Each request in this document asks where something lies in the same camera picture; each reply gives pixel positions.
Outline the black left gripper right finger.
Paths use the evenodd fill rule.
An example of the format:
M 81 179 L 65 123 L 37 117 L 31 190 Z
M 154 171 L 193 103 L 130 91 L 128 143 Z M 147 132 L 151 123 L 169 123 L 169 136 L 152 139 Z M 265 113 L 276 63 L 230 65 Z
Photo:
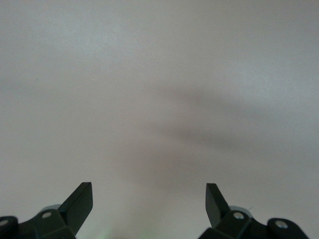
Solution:
M 265 225 L 244 208 L 229 206 L 214 183 L 206 184 L 205 208 L 211 227 L 201 239 L 268 239 Z

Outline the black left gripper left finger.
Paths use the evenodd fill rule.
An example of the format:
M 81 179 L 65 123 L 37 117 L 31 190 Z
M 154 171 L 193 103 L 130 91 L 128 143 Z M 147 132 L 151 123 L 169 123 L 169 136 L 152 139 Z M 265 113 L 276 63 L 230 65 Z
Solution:
M 74 239 L 93 208 L 92 183 L 81 183 L 61 204 L 19 224 L 17 239 Z

